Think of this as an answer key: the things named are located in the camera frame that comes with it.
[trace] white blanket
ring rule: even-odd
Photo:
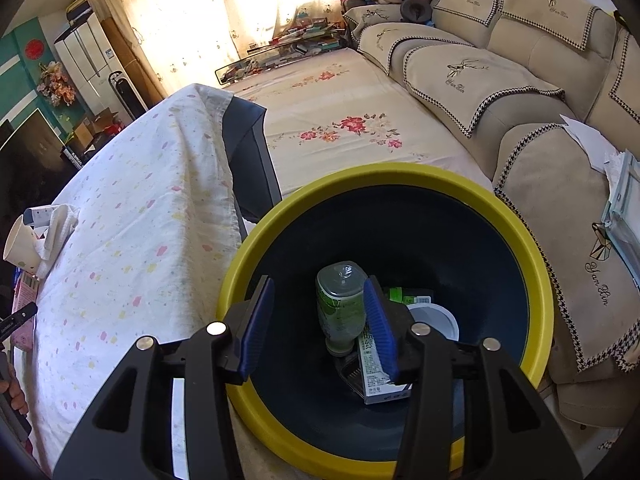
[[[139,336],[188,338],[215,319],[240,245],[222,142],[231,97],[200,85],[175,93],[112,140],[56,200],[80,208],[78,227],[41,288],[33,353],[18,363],[34,452],[49,474]],[[182,423],[174,423],[180,455]]]

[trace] sheer curtain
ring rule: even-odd
[[[89,1],[100,19],[113,16],[166,94],[193,82],[218,86],[216,69],[270,40],[299,12],[340,18],[338,0]]]

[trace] paper cup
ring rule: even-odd
[[[433,326],[447,339],[457,341],[460,337],[458,323],[453,314],[435,303],[414,303],[408,305],[414,320]]]
[[[36,234],[33,229],[24,225],[22,215],[15,221],[4,245],[2,258],[22,270],[33,274],[38,270],[41,258],[35,249]]]

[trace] sofa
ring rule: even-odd
[[[357,51],[439,118],[535,238],[556,300],[540,391],[569,420],[623,427],[640,397],[640,294],[598,229],[607,178],[561,116],[640,158],[640,48],[585,0],[431,7],[435,27],[403,23],[393,5],[345,19]]]

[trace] cardboard box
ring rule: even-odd
[[[99,134],[105,128],[111,126],[117,115],[117,112],[112,113],[109,108],[105,108],[103,111],[97,114],[93,121],[94,135]]]
[[[91,141],[94,140],[94,134],[89,129],[89,125],[85,124],[84,121],[76,126],[76,128],[74,129],[74,136],[83,148],[86,148],[91,143]]]
[[[388,400],[405,399],[411,395],[411,385],[396,386],[382,370],[376,343],[369,331],[369,325],[358,336],[362,389],[365,404],[377,404]]]

